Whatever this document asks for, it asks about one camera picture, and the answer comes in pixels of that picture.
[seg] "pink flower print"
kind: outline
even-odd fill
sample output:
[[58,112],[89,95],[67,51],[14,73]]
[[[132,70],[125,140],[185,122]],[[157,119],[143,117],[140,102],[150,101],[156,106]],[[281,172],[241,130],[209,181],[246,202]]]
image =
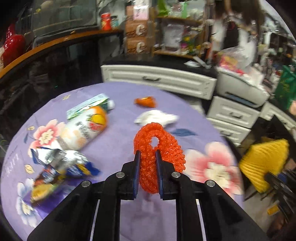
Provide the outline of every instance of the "pink flower print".
[[191,180],[204,183],[214,180],[229,196],[242,195],[240,171],[234,166],[234,156],[221,142],[211,142],[205,147],[206,155],[188,149],[185,152],[184,174]]
[[28,155],[32,157],[31,149],[36,149],[39,146],[51,147],[53,142],[61,134],[64,127],[65,123],[60,122],[58,124],[57,119],[51,120],[46,126],[38,127],[33,134],[35,141],[33,141],[29,146]]

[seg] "red jar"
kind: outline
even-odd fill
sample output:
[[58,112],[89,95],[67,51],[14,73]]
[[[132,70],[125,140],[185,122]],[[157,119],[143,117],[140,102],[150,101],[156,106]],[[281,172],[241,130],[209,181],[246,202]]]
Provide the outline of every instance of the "red jar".
[[102,13],[101,26],[102,30],[111,30],[111,15],[109,12]]

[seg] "drawer handle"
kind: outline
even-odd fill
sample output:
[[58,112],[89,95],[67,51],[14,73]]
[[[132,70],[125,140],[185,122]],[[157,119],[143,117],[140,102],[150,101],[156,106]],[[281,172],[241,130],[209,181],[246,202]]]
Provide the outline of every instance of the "drawer handle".
[[233,112],[231,112],[230,115],[231,115],[232,117],[234,117],[234,118],[237,118],[237,119],[242,119],[242,118],[243,118],[242,115],[240,115],[240,116],[236,116],[235,114],[233,114]]
[[156,79],[149,79],[147,76],[142,77],[143,80],[148,80],[148,81],[160,81],[161,78],[156,78]]
[[220,131],[220,134],[227,136],[227,137],[233,136],[233,133],[226,134],[224,131]]

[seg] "yellow cushion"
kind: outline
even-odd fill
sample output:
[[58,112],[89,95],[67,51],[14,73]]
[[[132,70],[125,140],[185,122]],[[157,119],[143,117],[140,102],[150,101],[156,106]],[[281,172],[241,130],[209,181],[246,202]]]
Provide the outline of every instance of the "yellow cushion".
[[260,193],[267,191],[269,184],[264,175],[278,175],[288,158],[289,143],[285,139],[252,145],[243,156],[239,168]]

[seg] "silver screw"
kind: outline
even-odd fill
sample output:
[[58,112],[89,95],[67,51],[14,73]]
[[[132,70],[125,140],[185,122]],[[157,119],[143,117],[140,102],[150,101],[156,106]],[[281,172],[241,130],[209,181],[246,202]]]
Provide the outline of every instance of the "silver screw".
[[124,172],[118,172],[116,173],[117,178],[123,178],[125,176]]
[[83,181],[83,182],[81,183],[81,186],[83,186],[84,188],[87,188],[90,184],[91,184],[90,181],[85,180],[85,181]]
[[172,177],[179,178],[181,174],[179,172],[172,172]]
[[213,180],[208,180],[207,185],[212,188],[213,186],[215,186],[215,182]]

